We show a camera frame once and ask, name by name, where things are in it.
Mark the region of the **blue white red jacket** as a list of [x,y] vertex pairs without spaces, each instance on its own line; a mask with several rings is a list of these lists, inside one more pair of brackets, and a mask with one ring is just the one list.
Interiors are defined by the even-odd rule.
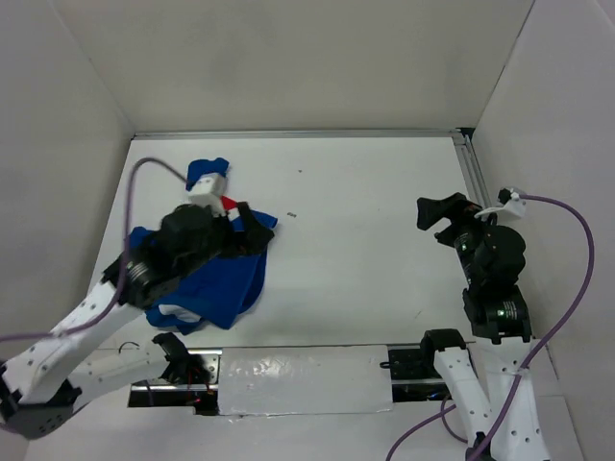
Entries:
[[[225,178],[230,164],[224,158],[196,159],[187,167],[186,178],[192,182],[206,175],[218,174]],[[234,231],[244,231],[236,202],[221,197],[223,207],[230,213]],[[130,247],[136,247],[152,233],[143,227],[134,227],[130,233]],[[155,302],[145,312],[148,323],[154,328],[175,328],[188,335],[201,324],[212,324],[230,329],[236,318],[249,310],[258,300],[263,289],[267,252],[239,258],[217,257],[194,274],[183,279],[178,289]]]

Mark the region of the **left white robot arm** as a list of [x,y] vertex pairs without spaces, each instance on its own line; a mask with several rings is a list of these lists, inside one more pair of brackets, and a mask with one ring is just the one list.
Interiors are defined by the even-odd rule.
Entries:
[[150,379],[207,378],[203,361],[172,332],[106,358],[93,353],[182,280],[218,256],[263,253],[274,237],[245,202],[234,220],[210,206],[181,205],[126,249],[83,301],[25,352],[1,365],[1,422],[32,441],[57,430],[93,400]]

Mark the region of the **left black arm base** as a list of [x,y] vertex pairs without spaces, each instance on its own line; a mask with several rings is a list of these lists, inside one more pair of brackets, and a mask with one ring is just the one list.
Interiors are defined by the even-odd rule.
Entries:
[[174,333],[158,334],[153,343],[162,348],[168,362],[161,379],[171,384],[209,385],[216,381],[216,368],[208,365],[201,354],[190,353]]

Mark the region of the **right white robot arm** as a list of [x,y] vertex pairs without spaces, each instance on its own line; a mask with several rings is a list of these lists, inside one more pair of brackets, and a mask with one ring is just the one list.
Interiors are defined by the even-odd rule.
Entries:
[[518,194],[502,206],[483,208],[455,193],[445,199],[417,201],[417,227],[426,231],[442,219],[438,243],[456,251],[467,286],[463,308],[484,369],[479,378],[462,335],[432,329],[421,341],[419,364],[441,376],[466,432],[468,460],[548,460],[539,423],[534,386],[523,361],[532,349],[528,306],[517,285],[526,266],[522,236],[498,223],[500,215],[520,217]]

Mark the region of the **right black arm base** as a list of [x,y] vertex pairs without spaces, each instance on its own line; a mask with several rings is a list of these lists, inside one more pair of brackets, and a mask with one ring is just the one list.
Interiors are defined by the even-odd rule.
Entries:
[[458,330],[453,328],[431,329],[424,333],[418,347],[394,347],[388,350],[388,360],[380,363],[393,381],[437,379],[433,361],[436,352],[448,348],[466,349],[466,342]]

